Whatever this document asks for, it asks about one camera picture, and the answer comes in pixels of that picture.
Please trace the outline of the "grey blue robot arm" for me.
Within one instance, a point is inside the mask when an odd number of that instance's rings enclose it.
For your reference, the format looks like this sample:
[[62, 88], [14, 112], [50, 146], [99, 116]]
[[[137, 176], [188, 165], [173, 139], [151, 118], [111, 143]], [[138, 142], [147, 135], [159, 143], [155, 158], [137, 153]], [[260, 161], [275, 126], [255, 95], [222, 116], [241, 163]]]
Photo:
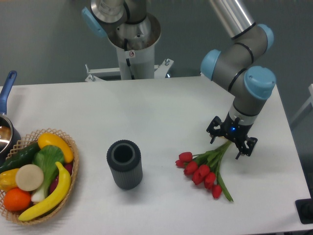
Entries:
[[[234, 96], [225, 120], [215, 117], [207, 131], [212, 139], [225, 137], [250, 156], [257, 139], [248, 132], [271, 96], [274, 73], [254, 62], [273, 44], [272, 30], [257, 24], [240, 0], [212, 0], [210, 5], [233, 45], [225, 52], [212, 50], [201, 62], [201, 74]], [[108, 37], [116, 48], [123, 80], [156, 78], [155, 44], [160, 38], [158, 20], [147, 12], [144, 0], [93, 0], [82, 10], [89, 29]]]

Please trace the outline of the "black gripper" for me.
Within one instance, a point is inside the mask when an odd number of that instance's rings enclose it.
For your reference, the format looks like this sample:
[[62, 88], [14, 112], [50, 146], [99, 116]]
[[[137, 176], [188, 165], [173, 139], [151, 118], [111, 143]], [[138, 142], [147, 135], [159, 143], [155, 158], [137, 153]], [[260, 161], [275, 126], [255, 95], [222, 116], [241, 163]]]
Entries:
[[239, 117], [231, 118], [230, 114], [227, 114], [224, 122], [215, 116], [206, 129], [211, 137], [210, 143], [213, 143], [216, 137], [224, 136], [236, 144], [239, 152], [235, 159], [239, 159], [241, 155], [250, 157], [258, 141], [257, 138], [248, 137], [252, 124], [243, 125], [241, 121]]

